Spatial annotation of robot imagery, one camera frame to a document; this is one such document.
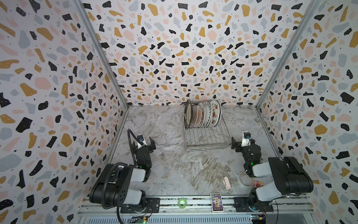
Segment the black white striped plate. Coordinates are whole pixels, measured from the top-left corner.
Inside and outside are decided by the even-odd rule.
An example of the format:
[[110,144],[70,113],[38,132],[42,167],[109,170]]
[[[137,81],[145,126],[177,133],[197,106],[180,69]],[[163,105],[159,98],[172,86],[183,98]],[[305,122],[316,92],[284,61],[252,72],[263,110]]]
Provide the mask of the black white striped plate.
[[205,111],[205,116],[204,116],[204,122],[203,122],[203,128],[207,128],[210,126],[211,120],[212,120],[212,105],[209,101],[204,101],[204,111]]

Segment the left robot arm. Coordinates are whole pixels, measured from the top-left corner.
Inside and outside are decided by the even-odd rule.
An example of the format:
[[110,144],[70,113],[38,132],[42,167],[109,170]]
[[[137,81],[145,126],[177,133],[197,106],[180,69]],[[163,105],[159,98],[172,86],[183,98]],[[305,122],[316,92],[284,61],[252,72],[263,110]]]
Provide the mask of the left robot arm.
[[147,208],[146,193],[143,190],[130,189],[131,183],[143,183],[149,179],[152,168],[151,153],[156,149],[155,141],[149,138],[147,144],[142,135],[140,143],[131,143],[130,150],[135,165],[109,163],[101,172],[89,193],[89,201],[99,204],[103,209],[128,208],[133,212],[142,212]]

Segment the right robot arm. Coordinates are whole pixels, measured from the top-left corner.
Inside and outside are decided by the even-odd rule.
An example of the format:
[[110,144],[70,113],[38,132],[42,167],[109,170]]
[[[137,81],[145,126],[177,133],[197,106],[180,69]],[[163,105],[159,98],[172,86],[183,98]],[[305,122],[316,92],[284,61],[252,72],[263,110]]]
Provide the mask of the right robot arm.
[[241,153],[244,158],[244,170],[253,178],[271,176],[273,181],[262,187],[251,190],[248,204],[268,203],[275,199],[311,193],[314,189],[312,179],[296,158],[269,157],[262,162],[261,147],[251,138],[251,133],[244,132],[241,141],[231,138],[231,148]]

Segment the pink yellow small toy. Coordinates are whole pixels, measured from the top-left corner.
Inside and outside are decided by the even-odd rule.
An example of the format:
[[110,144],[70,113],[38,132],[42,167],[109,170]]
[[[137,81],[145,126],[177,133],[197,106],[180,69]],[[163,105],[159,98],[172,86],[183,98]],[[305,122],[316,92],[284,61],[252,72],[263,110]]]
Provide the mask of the pink yellow small toy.
[[264,183],[261,181],[254,181],[254,188],[263,187]]

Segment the pink eraser block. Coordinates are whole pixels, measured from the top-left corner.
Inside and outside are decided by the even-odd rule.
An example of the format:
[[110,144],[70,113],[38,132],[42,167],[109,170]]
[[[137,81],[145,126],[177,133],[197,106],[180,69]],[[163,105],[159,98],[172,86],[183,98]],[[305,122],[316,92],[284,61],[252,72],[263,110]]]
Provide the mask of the pink eraser block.
[[223,184],[224,184],[224,187],[226,190],[229,190],[231,189],[231,184],[230,184],[230,181],[229,181],[229,178],[227,176],[223,177]]

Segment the fruit patterned white plate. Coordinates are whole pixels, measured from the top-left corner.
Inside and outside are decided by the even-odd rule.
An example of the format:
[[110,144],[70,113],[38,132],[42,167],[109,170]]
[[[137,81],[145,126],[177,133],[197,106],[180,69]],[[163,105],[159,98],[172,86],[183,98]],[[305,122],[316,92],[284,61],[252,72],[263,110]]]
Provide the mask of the fruit patterned white plate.
[[211,101],[211,107],[212,107],[212,120],[211,120],[211,127],[216,127],[221,119],[221,105],[217,100]]

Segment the brown patterned plate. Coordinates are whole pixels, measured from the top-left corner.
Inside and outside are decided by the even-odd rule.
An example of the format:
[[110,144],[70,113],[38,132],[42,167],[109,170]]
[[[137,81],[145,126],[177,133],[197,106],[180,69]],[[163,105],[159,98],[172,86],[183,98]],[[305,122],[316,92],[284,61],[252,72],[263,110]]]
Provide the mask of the brown patterned plate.
[[199,102],[197,104],[197,107],[198,107],[198,119],[199,119],[197,128],[202,128],[204,119],[205,119],[205,104],[204,104],[204,102]]
[[198,119],[198,106],[196,104],[192,105],[192,119],[190,123],[190,128],[195,128]]

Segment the colourful card pack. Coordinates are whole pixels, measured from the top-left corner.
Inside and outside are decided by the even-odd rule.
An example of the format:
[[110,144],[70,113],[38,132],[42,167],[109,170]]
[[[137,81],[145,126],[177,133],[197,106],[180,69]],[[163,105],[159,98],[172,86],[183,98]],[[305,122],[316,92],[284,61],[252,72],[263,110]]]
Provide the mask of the colourful card pack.
[[211,193],[210,198],[211,198],[212,212],[224,212],[223,203],[222,203],[222,194]]

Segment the green tape roll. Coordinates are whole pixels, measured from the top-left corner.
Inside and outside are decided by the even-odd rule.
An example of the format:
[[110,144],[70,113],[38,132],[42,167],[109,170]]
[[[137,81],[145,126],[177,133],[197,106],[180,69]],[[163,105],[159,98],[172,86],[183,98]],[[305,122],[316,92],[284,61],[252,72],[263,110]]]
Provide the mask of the green tape roll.
[[186,208],[186,206],[187,206],[187,200],[183,197],[179,198],[178,199],[178,207],[183,210]]

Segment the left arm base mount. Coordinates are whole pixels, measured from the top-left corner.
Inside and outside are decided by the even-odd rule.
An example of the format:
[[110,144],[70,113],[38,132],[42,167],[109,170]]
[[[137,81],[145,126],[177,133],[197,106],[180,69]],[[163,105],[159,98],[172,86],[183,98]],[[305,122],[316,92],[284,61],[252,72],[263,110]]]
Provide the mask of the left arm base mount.
[[141,201],[139,204],[124,205],[120,209],[121,214],[140,214],[140,213],[158,213],[160,206],[159,197],[146,198],[145,201]]

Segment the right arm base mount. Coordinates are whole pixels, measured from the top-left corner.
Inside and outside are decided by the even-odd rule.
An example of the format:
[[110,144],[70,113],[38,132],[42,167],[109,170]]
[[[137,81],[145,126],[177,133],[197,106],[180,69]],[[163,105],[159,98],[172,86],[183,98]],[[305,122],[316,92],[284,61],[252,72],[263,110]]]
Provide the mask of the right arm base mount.
[[257,201],[250,197],[234,197],[234,208],[236,212],[273,212],[270,202]]

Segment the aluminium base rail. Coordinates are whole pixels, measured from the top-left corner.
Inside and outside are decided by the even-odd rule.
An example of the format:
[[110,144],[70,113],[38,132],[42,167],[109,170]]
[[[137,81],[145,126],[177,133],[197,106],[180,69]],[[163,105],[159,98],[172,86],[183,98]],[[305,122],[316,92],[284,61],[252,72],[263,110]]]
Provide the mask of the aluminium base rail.
[[[185,198],[185,209],[178,207],[178,199]],[[318,224],[311,204],[305,194],[284,197],[271,202],[273,212],[236,212],[234,197],[222,197],[224,212],[212,212],[210,196],[160,196],[158,213],[147,214],[147,224]]]

